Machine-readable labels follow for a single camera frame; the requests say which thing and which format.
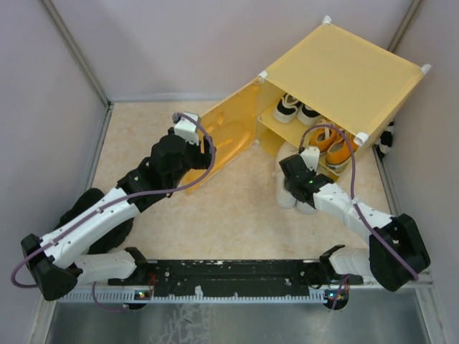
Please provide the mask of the yellow cabinet door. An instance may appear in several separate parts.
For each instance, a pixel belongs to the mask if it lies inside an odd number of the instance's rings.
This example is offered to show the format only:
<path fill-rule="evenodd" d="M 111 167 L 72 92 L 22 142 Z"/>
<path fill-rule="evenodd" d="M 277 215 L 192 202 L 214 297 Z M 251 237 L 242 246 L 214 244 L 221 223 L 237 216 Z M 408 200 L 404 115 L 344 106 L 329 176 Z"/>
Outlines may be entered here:
<path fill-rule="evenodd" d="M 257 78 L 215 105 L 201 117 L 201 124 L 212 137 L 216 158 L 211 172 L 199 183 L 185 190 L 191 194 L 219 173 L 255 140 L 257 100 L 260 83 Z"/>

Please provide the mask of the black white sneaker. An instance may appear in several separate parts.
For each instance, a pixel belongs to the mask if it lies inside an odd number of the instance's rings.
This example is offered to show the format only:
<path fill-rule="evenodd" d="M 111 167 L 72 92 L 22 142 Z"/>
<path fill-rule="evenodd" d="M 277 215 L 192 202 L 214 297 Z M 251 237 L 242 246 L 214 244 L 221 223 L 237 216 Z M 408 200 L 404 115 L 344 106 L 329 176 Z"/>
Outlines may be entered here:
<path fill-rule="evenodd" d="M 311 107 L 302 104 L 301 107 L 298 109 L 297 118 L 304 125 L 312 126 L 315 125 L 319 120 L 321 120 L 323 116 Z"/>
<path fill-rule="evenodd" d="M 285 93 L 275 106 L 273 117 L 280 123 L 288 124 L 296 116 L 302 104 L 292 95 Z"/>

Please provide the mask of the orange sneaker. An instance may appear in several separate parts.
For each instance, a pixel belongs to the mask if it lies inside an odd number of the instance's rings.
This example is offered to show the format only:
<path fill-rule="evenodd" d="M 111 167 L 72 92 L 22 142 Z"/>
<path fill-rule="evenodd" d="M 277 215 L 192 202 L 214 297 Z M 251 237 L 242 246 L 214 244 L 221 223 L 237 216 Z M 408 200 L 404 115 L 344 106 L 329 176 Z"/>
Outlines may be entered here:
<path fill-rule="evenodd" d="M 326 152 L 326 165 L 334 170 L 344 168 L 351 159 L 351 151 L 355 152 L 358 145 L 354 142 L 352 134 L 344 131 L 344 134 L 349 139 L 351 149 L 347 145 L 346 140 L 338 134 L 335 141 L 331 144 Z"/>
<path fill-rule="evenodd" d="M 313 130 L 309 145 L 320 150 L 320 156 L 324 156 L 328 149 L 341 139 L 340 134 L 329 127 L 320 127 Z"/>

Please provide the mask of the yellow shoe cabinet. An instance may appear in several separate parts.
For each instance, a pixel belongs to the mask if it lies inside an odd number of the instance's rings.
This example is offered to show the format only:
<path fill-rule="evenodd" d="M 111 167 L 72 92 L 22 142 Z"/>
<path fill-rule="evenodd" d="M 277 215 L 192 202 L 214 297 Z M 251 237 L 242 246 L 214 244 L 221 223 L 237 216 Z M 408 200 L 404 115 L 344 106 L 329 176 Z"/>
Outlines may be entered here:
<path fill-rule="evenodd" d="M 279 123 L 273 111 L 292 95 L 372 147 L 430 69 L 418 66 L 334 24 L 323 23 L 259 74 L 257 141 L 271 156 L 285 142 L 298 146 L 308 126 Z"/>

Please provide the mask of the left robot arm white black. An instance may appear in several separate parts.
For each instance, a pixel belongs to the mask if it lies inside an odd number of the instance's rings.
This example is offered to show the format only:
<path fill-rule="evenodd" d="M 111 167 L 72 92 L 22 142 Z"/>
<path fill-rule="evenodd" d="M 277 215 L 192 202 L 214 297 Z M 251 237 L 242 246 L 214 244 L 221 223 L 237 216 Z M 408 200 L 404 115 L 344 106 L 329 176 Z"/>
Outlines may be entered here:
<path fill-rule="evenodd" d="M 146 280 L 149 264 L 138 249 L 111 250 L 127 236 L 136 216 L 182 189 L 180 181 L 191 169 L 211 171 L 216 148 L 209 134 L 204 137 L 201 142 L 194 125 L 175 125 L 95 204 L 49 234 L 22 239 L 23 263 L 46 301 L 86 283 L 139 285 Z"/>

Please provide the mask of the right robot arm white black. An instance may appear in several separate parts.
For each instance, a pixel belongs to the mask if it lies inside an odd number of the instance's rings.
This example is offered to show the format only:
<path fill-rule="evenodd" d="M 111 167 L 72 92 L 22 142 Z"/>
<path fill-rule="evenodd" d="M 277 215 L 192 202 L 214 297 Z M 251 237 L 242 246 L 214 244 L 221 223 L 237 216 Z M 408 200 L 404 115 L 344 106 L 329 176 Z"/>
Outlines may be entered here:
<path fill-rule="evenodd" d="M 305 214 L 315 211 L 335 216 L 351 229 L 366 247 L 337 245 L 320 260 L 335 277 L 373 277 L 384 289 L 397 291 L 417 280 L 430 266 L 430 256 L 415 220 L 407 215 L 386 214 L 347 194 L 331 178 L 316 172 L 311 158 L 294 154 L 279 162 L 281 188 L 295 199 Z"/>

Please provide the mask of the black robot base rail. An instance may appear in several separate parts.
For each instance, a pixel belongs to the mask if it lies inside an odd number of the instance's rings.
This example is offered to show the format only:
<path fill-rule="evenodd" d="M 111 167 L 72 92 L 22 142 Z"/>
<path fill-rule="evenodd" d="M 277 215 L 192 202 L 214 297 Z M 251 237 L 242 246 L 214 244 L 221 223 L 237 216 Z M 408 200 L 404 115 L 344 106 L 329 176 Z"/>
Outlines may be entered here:
<path fill-rule="evenodd" d="M 144 286 L 155 296 L 191 295 L 201 287 L 205 296 L 243 297 L 306 296 L 311 289 L 339 283 L 341 275 L 332 268 L 336 245 L 318 259 L 259 260 L 147 260 L 137 249 L 127 248 L 138 264 L 129 277 L 108 280 L 111 286 Z"/>

